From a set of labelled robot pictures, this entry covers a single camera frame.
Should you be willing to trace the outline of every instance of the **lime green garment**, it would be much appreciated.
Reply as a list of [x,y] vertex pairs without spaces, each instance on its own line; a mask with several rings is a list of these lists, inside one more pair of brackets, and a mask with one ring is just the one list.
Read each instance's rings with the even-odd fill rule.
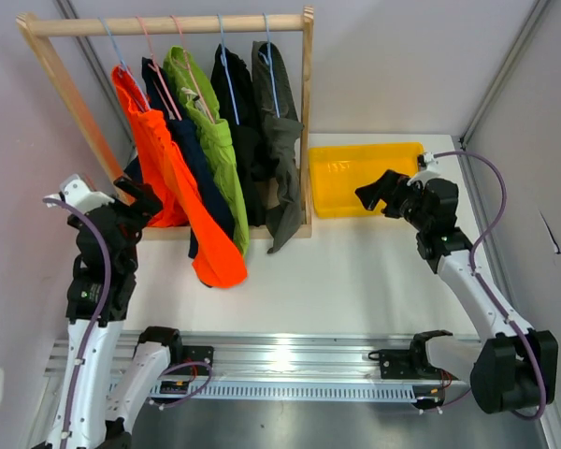
[[247,212],[245,200],[241,191],[241,184],[237,174],[237,160],[233,150],[233,140],[228,122],[221,119],[219,103],[214,89],[206,74],[195,63],[194,57],[187,52],[187,58],[193,72],[195,82],[203,95],[203,100],[208,106],[214,123],[197,108],[195,102],[182,90],[190,89],[197,92],[191,74],[187,70],[183,49],[173,47],[165,58],[164,69],[170,81],[170,92],[175,95],[181,104],[187,109],[187,114],[197,126],[197,137],[202,145],[209,169],[214,177],[214,182],[220,189],[224,199],[235,219],[235,232],[233,242],[243,255],[250,246],[250,229],[247,223]]

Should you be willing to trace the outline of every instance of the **orange garment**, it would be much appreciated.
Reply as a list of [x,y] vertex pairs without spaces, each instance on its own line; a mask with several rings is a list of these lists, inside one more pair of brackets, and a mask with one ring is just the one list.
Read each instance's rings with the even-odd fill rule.
[[165,216],[158,224],[189,218],[199,242],[193,266],[201,282],[222,288],[243,282],[247,277],[243,257],[202,204],[194,176],[166,129],[164,114],[145,104],[131,76],[119,66],[114,67],[111,78],[133,130],[144,182],[151,185],[165,206]]

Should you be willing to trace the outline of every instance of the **wooden rack base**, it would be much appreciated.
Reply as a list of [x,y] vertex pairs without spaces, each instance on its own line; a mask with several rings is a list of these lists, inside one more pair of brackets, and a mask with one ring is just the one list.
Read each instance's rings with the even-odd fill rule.
[[[183,33],[220,33],[216,16],[179,17]],[[170,17],[145,18],[150,34],[176,34],[175,22]],[[107,19],[113,35],[130,36],[143,34],[135,18]],[[311,191],[309,185],[308,135],[309,135],[309,95],[311,91],[311,49],[313,43],[313,7],[304,7],[302,14],[272,14],[268,16],[270,31],[301,31],[303,34],[302,76],[301,76],[301,122],[304,125],[300,139],[299,170],[301,182],[301,205],[303,224],[295,234],[297,238],[311,237]],[[55,36],[105,36],[106,30],[98,19],[75,19],[41,21],[33,13],[17,16],[17,25],[41,63],[58,94],[65,102],[79,130],[87,140],[93,154],[111,181],[122,175],[122,168],[112,153],[99,125],[83,100],[79,89],[66,70],[63,61],[52,46],[50,37]],[[262,14],[246,16],[223,16],[223,29],[228,33],[264,32],[266,22]],[[121,193],[122,200],[131,201]],[[189,226],[174,228],[147,228],[145,239],[188,239]],[[263,226],[250,229],[252,239],[269,239]]]

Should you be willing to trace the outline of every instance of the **white tabletop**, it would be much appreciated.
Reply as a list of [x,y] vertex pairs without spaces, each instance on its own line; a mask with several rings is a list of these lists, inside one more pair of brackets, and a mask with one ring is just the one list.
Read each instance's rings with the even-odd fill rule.
[[[449,136],[313,134],[311,147],[417,141],[429,152],[453,150]],[[459,186],[458,225],[479,235],[456,157],[440,159]],[[248,279],[229,290],[207,288],[187,257],[189,241],[142,241],[128,330],[172,326],[212,333],[372,336],[447,329],[475,334],[449,288],[416,249],[415,230],[383,217],[318,219],[311,239],[292,239],[269,255],[253,240]],[[481,248],[478,259],[488,266]]]

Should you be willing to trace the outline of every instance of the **yellow bin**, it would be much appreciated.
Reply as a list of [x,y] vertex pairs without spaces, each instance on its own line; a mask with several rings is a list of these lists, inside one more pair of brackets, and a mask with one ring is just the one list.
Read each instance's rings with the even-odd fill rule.
[[418,142],[380,143],[309,149],[309,174],[314,209],[320,218],[378,215],[365,210],[355,189],[376,181],[391,169],[413,176],[418,172],[417,157],[424,152]]

